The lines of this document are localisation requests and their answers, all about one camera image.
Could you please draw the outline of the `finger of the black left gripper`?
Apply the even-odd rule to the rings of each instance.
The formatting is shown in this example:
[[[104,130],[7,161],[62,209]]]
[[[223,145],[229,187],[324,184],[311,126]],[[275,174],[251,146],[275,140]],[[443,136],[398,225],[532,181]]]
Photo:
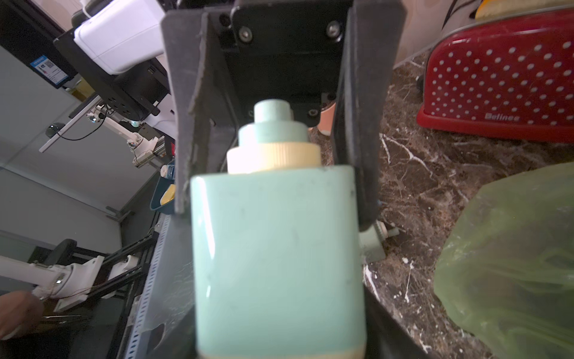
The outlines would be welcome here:
[[[378,133],[406,15],[401,1],[355,1],[345,24],[333,160],[354,169],[360,231],[378,217]]]
[[[176,112],[174,209],[184,215],[191,211],[191,178],[227,167],[237,139],[236,96],[207,11],[170,10],[161,30]]]

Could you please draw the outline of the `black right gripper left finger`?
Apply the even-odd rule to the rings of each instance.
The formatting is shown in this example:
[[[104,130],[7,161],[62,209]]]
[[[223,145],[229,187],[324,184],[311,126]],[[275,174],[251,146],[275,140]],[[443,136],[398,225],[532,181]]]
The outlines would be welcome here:
[[[196,359],[197,325],[195,309],[191,309],[146,358]]]

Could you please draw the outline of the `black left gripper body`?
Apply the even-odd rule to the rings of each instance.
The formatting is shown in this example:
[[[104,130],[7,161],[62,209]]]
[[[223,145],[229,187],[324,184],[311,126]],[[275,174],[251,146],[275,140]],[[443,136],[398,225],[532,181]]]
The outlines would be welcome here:
[[[239,100],[239,123],[254,106],[285,100],[296,121],[318,125],[336,99],[352,1],[207,1]]]

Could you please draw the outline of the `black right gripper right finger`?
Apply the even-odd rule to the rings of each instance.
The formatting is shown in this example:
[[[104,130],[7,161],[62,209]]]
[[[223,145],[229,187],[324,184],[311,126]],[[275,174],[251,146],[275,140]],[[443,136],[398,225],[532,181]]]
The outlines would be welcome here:
[[[364,287],[366,310],[365,359],[427,359],[429,356]]]

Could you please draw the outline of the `light green pencil sharpener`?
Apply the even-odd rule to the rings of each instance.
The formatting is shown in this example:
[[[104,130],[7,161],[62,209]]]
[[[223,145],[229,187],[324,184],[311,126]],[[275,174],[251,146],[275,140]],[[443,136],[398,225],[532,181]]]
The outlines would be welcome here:
[[[200,358],[364,356],[354,169],[323,166],[290,104],[257,103],[190,192]]]

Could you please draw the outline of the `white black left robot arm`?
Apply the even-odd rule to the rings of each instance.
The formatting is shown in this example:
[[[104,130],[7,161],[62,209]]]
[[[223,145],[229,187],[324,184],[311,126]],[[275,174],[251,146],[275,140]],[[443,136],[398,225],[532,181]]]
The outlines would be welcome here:
[[[289,102],[310,127],[336,105],[333,158],[354,168],[360,229],[378,217],[379,122],[402,35],[400,1],[102,1],[55,48],[132,121],[171,97],[175,211],[190,179],[227,167],[261,100]]]

